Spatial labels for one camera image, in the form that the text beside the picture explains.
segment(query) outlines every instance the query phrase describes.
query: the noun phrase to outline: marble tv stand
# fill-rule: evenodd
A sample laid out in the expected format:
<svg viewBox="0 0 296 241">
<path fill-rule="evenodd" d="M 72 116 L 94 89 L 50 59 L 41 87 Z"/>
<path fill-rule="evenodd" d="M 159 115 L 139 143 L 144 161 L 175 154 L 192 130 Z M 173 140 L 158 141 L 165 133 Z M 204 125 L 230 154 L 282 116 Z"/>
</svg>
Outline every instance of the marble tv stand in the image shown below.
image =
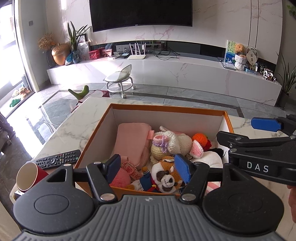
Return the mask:
<svg viewBox="0 0 296 241">
<path fill-rule="evenodd" d="M 135 84 L 162 85 L 207 91 L 274 106 L 281 91 L 278 82 L 261 75 L 224 69 L 220 62 L 178 57 L 160 60 L 154 55 L 145 59 L 110 59 L 81 61 L 47 70 L 52 84 L 104 83 L 103 79 L 132 64 Z"/>
</svg>

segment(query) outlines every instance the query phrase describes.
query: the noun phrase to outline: remote button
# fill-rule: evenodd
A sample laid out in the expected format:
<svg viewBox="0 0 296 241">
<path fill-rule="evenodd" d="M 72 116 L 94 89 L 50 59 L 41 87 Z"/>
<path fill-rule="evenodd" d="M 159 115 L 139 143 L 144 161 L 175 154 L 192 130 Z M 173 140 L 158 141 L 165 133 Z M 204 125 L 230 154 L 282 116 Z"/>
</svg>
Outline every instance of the remote button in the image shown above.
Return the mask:
<svg viewBox="0 0 296 241">
<path fill-rule="evenodd" d="M 53 157 L 50 159 L 50 164 L 53 164 L 56 161 L 56 159 Z"/>
</svg>

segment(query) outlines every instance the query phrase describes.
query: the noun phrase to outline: person's hand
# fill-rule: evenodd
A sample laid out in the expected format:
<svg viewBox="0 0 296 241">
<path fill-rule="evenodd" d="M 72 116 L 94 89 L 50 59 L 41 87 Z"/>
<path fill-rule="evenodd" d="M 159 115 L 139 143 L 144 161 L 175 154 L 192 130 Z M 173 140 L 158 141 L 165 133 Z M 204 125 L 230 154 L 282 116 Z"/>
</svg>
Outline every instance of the person's hand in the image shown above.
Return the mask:
<svg viewBox="0 0 296 241">
<path fill-rule="evenodd" d="M 287 185 L 290 190 L 289 206 L 291 207 L 292 220 L 296 223 L 296 187 Z"/>
</svg>

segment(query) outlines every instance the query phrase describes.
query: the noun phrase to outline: stool with wheels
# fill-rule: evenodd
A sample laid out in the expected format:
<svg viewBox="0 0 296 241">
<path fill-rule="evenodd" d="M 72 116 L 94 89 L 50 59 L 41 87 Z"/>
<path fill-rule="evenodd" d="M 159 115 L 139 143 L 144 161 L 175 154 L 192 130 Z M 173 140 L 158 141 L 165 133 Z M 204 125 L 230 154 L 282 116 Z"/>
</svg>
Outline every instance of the stool with wheels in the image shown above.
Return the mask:
<svg viewBox="0 0 296 241">
<path fill-rule="evenodd" d="M 131 74 L 131 64 L 125 67 L 122 71 L 117 71 L 114 72 L 113 74 L 109 75 L 104 79 L 106 81 L 106 88 L 109 92 L 111 93 L 121 93 L 121 98 L 126 98 L 126 94 L 124 93 L 125 91 L 129 89 L 135 89 L 136 87 L 133 85 L 133 79 L 130 76 Z M 131 85 L 128 86 L 128 88 L 124 89 L 122 86 L 122 83 L 131 80 Z M 118 87 L 120 87 L 120 90 L 118 91 L 112 91 L 109 89 L 109 87 L 113 84 L 117 84 Z"/>
</svg>

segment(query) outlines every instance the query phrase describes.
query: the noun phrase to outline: green bird figurine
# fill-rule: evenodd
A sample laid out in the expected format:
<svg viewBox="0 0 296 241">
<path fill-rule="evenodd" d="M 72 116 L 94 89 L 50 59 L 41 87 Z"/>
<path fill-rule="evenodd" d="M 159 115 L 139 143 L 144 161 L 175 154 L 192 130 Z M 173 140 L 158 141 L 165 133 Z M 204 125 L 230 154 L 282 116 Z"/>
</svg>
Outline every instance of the green bird figurine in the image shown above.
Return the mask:
<svg viewBox="0 0 296 241">
<path fill-rule="evenodd" d="M 76 93 L 76 92 L 74 92 L 73 90 L 70 90 L 70 89 L 68 89 L 68 91 L 72 95 L 74 95 L 76 99 L 81 100 L 81 99 L 83 99 L 89 93 L 89 87 L 88 87 L 88 85 L 85 85 L 83 87 L 82 92 L 80 92 L 80 93 Z"/>
</svg>

